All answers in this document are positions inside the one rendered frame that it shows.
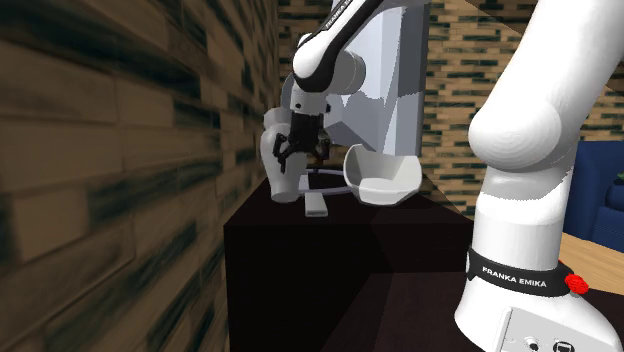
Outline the white vase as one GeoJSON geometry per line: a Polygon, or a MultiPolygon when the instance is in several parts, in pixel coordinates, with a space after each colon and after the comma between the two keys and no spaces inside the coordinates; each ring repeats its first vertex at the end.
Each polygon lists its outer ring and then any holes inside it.
{"type": "Polygon", "coordinates": [[[279,133],[288,136],[291,127],[291,111],[275,107],[264,115],[265,130],[261,135],[260,153],[269,180],[271,199],[277,203],[291,203],[300,196],[299,181],[307,166],[304,153],[294,153],[286,159],[285,172],[273,154],[276,137],[279,133]]]}

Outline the white angular bowl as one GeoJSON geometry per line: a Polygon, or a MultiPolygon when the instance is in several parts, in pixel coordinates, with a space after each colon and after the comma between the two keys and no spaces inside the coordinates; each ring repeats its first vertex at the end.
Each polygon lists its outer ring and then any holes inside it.
{"type": "Polygon", "coordinates": [[[343,162],[343,176],[364,204],[395,206],[418,193],[423,173],[417,156],[395,156],[352,145],[343,162]]]}

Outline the blue sofa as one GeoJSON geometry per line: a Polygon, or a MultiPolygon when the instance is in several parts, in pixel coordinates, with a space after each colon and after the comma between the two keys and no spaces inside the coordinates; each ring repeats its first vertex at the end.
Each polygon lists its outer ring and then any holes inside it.
{"type": "Polygon", "coordinates": [[[624,141],[581,141],[563,231],[624,253],[624,141]]]}

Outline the white remote control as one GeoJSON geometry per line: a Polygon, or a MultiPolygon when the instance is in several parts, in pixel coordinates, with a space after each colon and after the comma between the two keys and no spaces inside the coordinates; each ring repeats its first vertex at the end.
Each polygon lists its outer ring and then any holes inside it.
{"type": "Polygon", "coordinates": [[[309,192],[304,196],[306,217],[327,217],[328,209],[322,193],[309,192]]]}

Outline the dark plate with pale rim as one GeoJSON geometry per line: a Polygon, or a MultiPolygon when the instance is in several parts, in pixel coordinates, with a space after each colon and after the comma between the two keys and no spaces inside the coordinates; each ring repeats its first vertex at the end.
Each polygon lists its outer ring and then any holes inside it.
{"type": "Polygon", "coordinates": [[[340,195],[350,193],[342,170],[326,168],[306,169],[299,181],[299,193],[320,193],[322,195],[340,195]]]}

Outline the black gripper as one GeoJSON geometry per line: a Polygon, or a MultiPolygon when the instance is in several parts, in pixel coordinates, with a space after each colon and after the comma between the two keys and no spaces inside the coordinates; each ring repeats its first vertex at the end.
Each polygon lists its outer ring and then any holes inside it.
{"type": "Polygon", "coordinates": [[[277,133],[273,145],[273,155],[282,174],[286,172],[287,158],[292,153],[311,153],[317,162],[324,162],[330,158],[331,140],[319,139],[322,128],[322,114],[292,113],[289,135],[277,133]]]}

